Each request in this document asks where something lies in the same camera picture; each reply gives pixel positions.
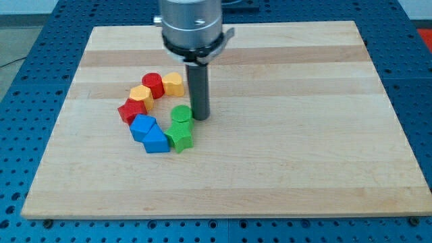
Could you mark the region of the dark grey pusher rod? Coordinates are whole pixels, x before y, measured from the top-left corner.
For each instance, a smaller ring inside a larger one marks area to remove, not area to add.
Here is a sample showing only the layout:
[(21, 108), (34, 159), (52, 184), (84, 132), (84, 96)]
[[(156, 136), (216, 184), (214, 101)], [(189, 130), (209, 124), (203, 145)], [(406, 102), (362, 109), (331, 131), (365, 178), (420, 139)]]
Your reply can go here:
[(186, 76), (192, 116), (204, 121), (210, 116), (208, 67), (186, 65)]

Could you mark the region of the black clamp ring mount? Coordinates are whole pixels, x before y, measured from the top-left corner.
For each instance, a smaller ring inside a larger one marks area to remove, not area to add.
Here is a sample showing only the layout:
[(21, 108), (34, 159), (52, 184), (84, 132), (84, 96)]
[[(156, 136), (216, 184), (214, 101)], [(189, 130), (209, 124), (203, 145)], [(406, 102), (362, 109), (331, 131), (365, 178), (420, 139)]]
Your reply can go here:
[(177, 47), (170, 43), (165, 36), (162, 36), (162, 38), (168, 55), (174, 60), (186, 65), (205, 66), (223, 52), (228, 41), (234, 36), (235, 28), (230, 28), (226, 32), (222, 32), (211, 44), (194, 49)]

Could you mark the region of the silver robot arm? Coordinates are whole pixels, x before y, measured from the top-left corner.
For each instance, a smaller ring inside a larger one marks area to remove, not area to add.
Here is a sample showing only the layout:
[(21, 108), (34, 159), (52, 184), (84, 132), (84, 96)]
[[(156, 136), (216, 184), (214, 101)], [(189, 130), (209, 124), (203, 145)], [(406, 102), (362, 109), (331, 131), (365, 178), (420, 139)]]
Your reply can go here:
[(159, 0), (163, 44), (168, 53), (184, 63), (194, 119), (210, 116), (208, 64), (234, 37), (233, 28), (223, 31), (220, 0)]

